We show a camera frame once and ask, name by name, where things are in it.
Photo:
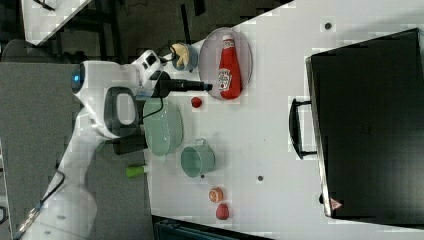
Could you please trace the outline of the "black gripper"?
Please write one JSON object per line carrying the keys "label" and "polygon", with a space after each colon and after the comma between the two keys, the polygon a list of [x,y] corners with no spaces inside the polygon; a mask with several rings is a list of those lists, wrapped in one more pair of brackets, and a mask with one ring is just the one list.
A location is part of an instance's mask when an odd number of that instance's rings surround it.
{"label": "black gripper", "polygon": [[[152,81],[155,81],[154,92],[152,98],[165,98],[170,93],[170,82],[171,77],[165,71],[155,71],[150,77]],[[199,81],[189,81],[183,79],[177,79],[175,81],[178,88],[173,91],[176,92],[188,92],[188,91],[211,91],[212,85]]]}

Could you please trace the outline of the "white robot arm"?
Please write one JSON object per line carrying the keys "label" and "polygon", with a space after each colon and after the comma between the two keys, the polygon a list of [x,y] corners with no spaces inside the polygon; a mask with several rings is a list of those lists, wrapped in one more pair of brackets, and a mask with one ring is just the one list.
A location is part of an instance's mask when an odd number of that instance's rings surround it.
{"label": "white robot arm", "polygon": [[71,86],[83,108],[73,135],[46,193],[13,240],[88,240],[97,205],[86,188],[86,173],[99,145],[136,132],[136,96],[163,99],[171,92],[213,89],[201,81],[171,78],[163,70],[167,61],[147,50],[130,64],[89,60],[79,65]]}

